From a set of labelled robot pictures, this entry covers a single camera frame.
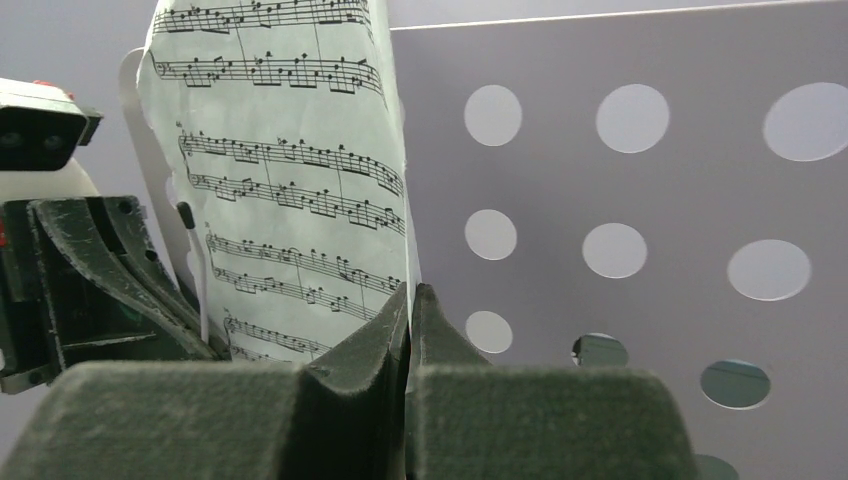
music staff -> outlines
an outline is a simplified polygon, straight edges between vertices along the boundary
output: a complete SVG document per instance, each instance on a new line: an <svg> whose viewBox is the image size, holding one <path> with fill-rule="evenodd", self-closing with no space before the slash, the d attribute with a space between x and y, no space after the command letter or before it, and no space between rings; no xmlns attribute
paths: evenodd
<svg viewBox="0 0 848 480"><path fill-rule="evenodd" d="M327 168L373 178L381 188L397 197L403 196L403 180L396 171L371 157L349 152L344 145L339 145L336 149L322 149L306 143L303 139L289 142L283 138L278 138L276 144L247 142L211 138L202 131L197 135L183 133L177 138L177 142L180 150L187 156L206 153L231 157L239 163L293 163Z"/></svg>
<svg viewBox="0 0 848 480"><path fill-rule="evenodd" d="M230 7L166 9L153 19L153 33L206 32L229 35L238 28L294 25L364 25L371 36L366 0L290 0Z"/></svg>
<svg viewBox="0 0 848 480"><path fill-rule="evenodd" d="M226 328L226 330L230 333L241 333L257 340L276 343L277 345L287 348L293 352L308 353L312 355L313 359L316 356L320 357L330 351L330 347L320 344L314 340L295 337L292 335L284 335L273 330L268 330L267 328L258 327L251 323L241 321L230 314L227 314L227 316L224 317L224 328Z"/></svg>
<svg viewBox="0 0 848 480"><path fill-rule="evenodd" d="M328 190L304 190L298 188L294 182L275 186L254 182L250 178L229 180L227 177L193 173L189 173L188 179L194 188L212 191L218 198L228 202L235 202L240 198L268 200L276 202L280 207L308 210L312 214L328 218L346 217L350 224L371 230L386 228L400 235L406 234L403 218L395 214L392 208L372 205L369 200L351 200L332 195Z"/></svg>
<svg viewBox="0 0 848 480"><path fill-rule="evenodd" d="M362 320L370 321L377 316L377 312L367 308L365 305L357 304L348 297L340 297L331 295L326 292L323 287L312 288L295 285L291 283L283 283L277 281L274 277L251 277L244 273L238 273L225 270L223 268L213 267L212 272L216 280L227 282L242 293L255 295L258 292L271 292L287 297L297 298L305 301L309 305L320 305L329 308L334 313L345 313Z"/></svg>
<svg viewBox="0 0 848 480"><path fill-rule="evenodd" d="M209 88L216 82L250 81L255 86L317 89L326 84L334 93L354 95L362 89L380 97L383 86L377 69L366 59L359 61L312 59L306 53L293 59L275 59L268 51L253 60L157 61L150 53L156 73L162 80L182 80L189 88Z"/></svg>
<svg viewBox="0 0 848 480"><path fill-rule="evenodd" d="M252 240L240 242L228 240L214 234L206 235L206 246L212 253L221 252L243 258L253 258L290 265L298 269L341 278L362 288L391 295L400 287L401 280L393 276L380 277L359 268L353 268L346 258L335 258L318 253L314 248L304 254L296 248L274 248L271 245L256 245Z"/></svg>
<svg viewBox="0 0 848 480"><path fill-rule="evenodd" d="M290 360L279 360L267 354L261 354L254 352L253 350L248 350L242 347L230 347L230 354L233 356L243 358L245 360L250 360L251 362L274 362L274 363L292 363Z"/></svg>

perforated panel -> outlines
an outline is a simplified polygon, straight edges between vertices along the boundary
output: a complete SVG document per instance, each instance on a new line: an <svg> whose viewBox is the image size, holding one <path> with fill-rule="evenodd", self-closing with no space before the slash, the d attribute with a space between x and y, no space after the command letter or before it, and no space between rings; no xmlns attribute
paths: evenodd
<svg viewBox="0 0 848 480"><path fill-rule="evenodd" d="M395 30L424 281L496 363L620 340L742 479L848 478L845 25L799 2ZM769 377L756 408L702 391L726 359Z"/></svg>

white paper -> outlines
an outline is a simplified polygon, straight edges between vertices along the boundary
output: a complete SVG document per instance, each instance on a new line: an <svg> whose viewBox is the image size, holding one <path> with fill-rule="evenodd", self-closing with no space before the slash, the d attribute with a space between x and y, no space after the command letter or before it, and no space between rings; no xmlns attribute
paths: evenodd
<svg viewBox="0 0 848 480"><path fill-rule="evenodd" d="M384 0L160 0L138 87L234 358L317 358L407 280Z"/></svg>

